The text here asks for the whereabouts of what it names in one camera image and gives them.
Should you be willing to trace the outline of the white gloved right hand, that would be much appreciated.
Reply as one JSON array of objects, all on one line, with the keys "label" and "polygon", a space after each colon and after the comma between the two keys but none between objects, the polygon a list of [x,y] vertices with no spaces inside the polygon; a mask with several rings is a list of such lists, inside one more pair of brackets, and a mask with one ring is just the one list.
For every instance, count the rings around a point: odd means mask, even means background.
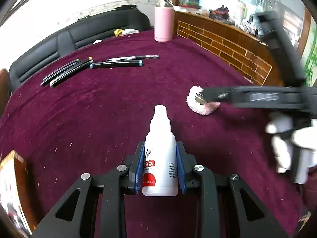
[{"label": "white gloved right hand", "polygon": [[277,173],[289,171],[294,174],[294,183],[305,184],[309,169],[316,166],[316,119],[308,127],[295,130],[289,115],[273,112],[265,132],[272,135]]}]

